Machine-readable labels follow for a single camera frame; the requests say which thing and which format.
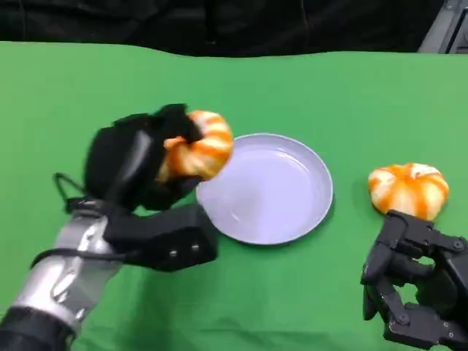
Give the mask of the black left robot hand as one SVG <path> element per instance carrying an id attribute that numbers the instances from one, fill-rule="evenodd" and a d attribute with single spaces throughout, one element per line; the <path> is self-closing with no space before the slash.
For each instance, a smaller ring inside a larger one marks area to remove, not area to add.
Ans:
<path id="1" fill-rule="evenodd" d="M 158 179 L 167 150 L 164 142 L 202 137 L 185 104 L 169 104 L 154 113 L 136 113 L 101 128 L 94 136 L 85 162 L 87 195 L 129 212 L 142 206 L 164 211 L 186 197 L 201 181 L 199 176 Z"/>

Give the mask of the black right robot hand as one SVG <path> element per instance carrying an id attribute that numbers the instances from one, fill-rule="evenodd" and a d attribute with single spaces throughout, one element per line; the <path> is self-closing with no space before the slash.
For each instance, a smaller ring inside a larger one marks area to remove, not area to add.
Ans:
<path id="1" fill-rule="evenodd" d="M 363 318 L 379 315 L 388 341 L 467 349 L 467 240 L 390 210 L 361 274 Z"/>

